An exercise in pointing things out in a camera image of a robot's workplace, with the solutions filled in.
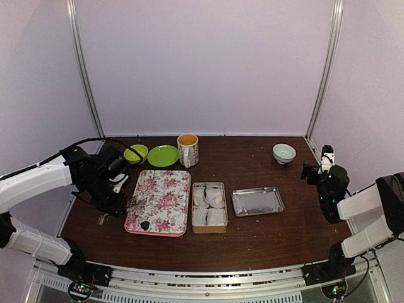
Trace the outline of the metal tongs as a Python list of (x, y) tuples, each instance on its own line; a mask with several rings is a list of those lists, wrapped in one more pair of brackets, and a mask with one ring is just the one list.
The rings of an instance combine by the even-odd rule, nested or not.
[(138, 200), (135, 198), (131, 198), (127, 202), (126, 206), (123, 206), (123, 204), (121, 203), (120, 205), (116, 205), (115, 208), (110, 207), (109, 211), (105, 211), (98, 217), (97, 225), (103, 225), (104, 222), (107, 221), (109, 218), (120, 218), (121, 216), (134, 213), (136, 210), (144, 207), (145, 203), (145, 199)]

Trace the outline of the tan tin lid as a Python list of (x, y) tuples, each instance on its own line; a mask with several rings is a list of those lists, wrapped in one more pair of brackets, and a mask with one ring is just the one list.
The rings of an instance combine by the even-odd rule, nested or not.
[(231, 197), (237, 217), (282, 213), (285, 210), (276, 187), (234, 190)]

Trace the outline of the white heart chocolate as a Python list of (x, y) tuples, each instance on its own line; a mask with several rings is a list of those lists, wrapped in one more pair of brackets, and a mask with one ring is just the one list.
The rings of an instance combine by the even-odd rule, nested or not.
[(217, 197), (215, 198), (215, 203), (217, 203), (217, 204), (221, 203), (222, 201), (223, 201), (223, 197), (222, 197), (222, 196), (217, 196)]

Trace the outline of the white swirl chocolate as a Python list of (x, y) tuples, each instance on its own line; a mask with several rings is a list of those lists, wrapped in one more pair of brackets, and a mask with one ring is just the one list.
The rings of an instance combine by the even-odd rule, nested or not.
[(200, 206), (200, 205), (202, 205), (204, 203), (204, 201), (203, 201), (203, 198), (202, 197), (200, 197), (200, 196), (195, 196), (194, 197), (194, 204), (196, 205), (196, 206)]

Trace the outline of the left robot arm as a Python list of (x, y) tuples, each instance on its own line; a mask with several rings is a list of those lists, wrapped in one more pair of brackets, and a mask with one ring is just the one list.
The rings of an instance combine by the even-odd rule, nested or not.
[(60, 187), (74, 186), (87, 192), (97, 210), (119, 217), (126, 211), (121, 191), (129, 179), (128, 163), (113, 146), (91, 155), (79, 146), (58, 152), (43, 162), (1, 177), (1, 247), (23, 251), (65, 266), (77, 280), (91, 273), (85, 256), (72, 241), (53, 237), (13, 217), (16, 205)]

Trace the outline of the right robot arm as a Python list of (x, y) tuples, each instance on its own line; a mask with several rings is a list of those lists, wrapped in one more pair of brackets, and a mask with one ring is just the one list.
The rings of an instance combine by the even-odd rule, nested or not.
[(319, 206), (331, 223), (351, 222), (358, 228), (351, 236), (333, 244), (324, 274), (338, 278), (354, 259), (403, 233), (403, 173), (379, 177), (355, 194), (348, 194), (347, 171), (334, 163), (303, 163), (300, 178), (316, 186)]

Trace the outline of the tan chocolate tin box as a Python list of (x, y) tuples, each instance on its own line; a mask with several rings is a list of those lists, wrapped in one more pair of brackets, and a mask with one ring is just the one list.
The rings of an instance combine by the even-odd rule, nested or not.
[[(194, 197), (200, 196), (204, 203), (194, 204)], [(215, 203), (215, 198), (222, 196), (223, 201)], [(222, 182), (195, 182), (192, 191), (191, 223), (195, 234), (224, 234), (228, 226), (228, 210), (225, 186)]]

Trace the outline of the pale celadon small bowl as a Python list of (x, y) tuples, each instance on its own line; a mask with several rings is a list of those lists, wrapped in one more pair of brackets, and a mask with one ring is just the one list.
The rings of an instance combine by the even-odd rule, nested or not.
[(279, 164), (287, 164), (294, 160), (297, 155), (296, 150), (287, 144), (279, 143), (273, 146), (273, 157)]

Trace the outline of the green plastic bowl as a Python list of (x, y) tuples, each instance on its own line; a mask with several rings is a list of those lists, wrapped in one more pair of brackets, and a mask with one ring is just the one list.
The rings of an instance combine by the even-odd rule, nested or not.
[(131, 145), (124, 151), (124, 158), (131, 165), (143, 164), (148, 155), (148, 147), (145, 145)]

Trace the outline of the green plastic plate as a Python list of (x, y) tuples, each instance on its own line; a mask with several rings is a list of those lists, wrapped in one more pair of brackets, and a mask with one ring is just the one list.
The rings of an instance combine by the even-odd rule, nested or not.
[(160, 145), (152, 148), (147, 156), (148, 163), (154, 167), (168, 167), (179, 159), (179, 151), (172, 145)]

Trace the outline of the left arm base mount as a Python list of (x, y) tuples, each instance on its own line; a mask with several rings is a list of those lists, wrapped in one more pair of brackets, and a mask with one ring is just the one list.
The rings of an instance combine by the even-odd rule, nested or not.
[(89, 263), (83, 256), (72, 255), (65, 265), (54, 265), (58, 275), (71, 281), (67, 293), (74, 302), (83, 302), (99, 287), (108, 287), (112, 276), (110, 266)]

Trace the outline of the right aluminium corner post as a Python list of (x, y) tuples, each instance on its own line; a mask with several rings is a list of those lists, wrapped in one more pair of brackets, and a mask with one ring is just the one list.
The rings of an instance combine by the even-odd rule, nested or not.
[(305, 135), (305, 138), (308, 142), (312, 140), (314, 130), (321, 113), (321, 108), (324, 102), (328, 84), (330, 81), (333, 61), (335, 60), (335, 55), (340, 39), (340, 32), (342, 29), (343, 3), (344, 3), (343, 0), (334, 1), (333, 14), (330, 25), (330, 34), (328, 39), (326, 55), (324, 59), (323, 71), (319, 82), (319, 88), (316, 95), (314, 108), (312, 110), (311, 118)]

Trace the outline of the aluminium corner post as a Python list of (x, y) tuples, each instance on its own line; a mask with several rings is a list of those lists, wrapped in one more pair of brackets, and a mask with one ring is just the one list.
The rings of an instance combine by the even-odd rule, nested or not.
[(324, 102), (328, 84), (330, 81), (333, 61), (335, 60), (335, 55), (340, 39), (340, 32), (342, 29), (343, 3), (344, 3), (343, 0), (334, 1), (333, 14), (330, 25), (330, 34), (328, 39), (326, 55), (324, 59), (323, 71), (319, 82), (319, 88), (316, 95), (314, 108), (312, 110), (311, 118), (305, 135), (305, 138), (308, 142), (312, 140), (314, 130), (321, 113), (321, 108)]
[(104, 138), (105, 133), (101, 124), (100, 116), (98, 114), (97, 106), (93, 96), (92, 86), (90, 83), (90, 78), (88, 75), (88, 70), (85, 61), (85, 53), (83, 50), (83, 45), (80, 35), (80, 27), (78, 23), (76, 1), (67, 0), (66, 8), (68, 13), (69, 24), (71, 28), (74, 51), (76, 55), (76, 60), (78, 64), (79, 76), (81, 84), (83, 87), (83, 92), (85, 94), (86, 102), (90, 111), (90, 116), (92, 118), (93, 124), (95, 126), (98, 137)]

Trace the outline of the aluminium front rail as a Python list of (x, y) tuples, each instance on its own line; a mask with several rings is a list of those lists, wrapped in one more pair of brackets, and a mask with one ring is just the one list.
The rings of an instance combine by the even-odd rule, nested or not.
[(108, 286), (98, 286), (86, 302), (329, 302), (325, 292), (335, 285), (347, 288), (341, 302), (392, 301), (375, 254), (354, 265), (355, 274), (316, 285), (304, 280), (308, 263), (205, 273), (113, 266)]

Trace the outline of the left aluminium corner post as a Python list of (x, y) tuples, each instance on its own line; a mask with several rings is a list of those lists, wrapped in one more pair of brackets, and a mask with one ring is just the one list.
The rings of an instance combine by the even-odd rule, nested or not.
[(76, 60), (78, 64), (79, 76), (81, 84), (83, 87), (83, 92), (85, 94), (86, 102), (90, 111), (90, 116), (92, 118), (93, 124), (95, 126), (98, 137), (104, 138), (105, 133), (101, 124), (100, 116), (98, 114), (97, 106), (93, 96), (92, 86), (90, 83), (90, 78), (88, 75), (88, 70), (85, 61), (85, 53), (83, 50), (83, 45), (80, 35), (80, 27), (78, 23), (76, 1), (67, 0), (66, 8), (68, 13), (69, 24), (71, 28), (74, 51), (76, 55)]

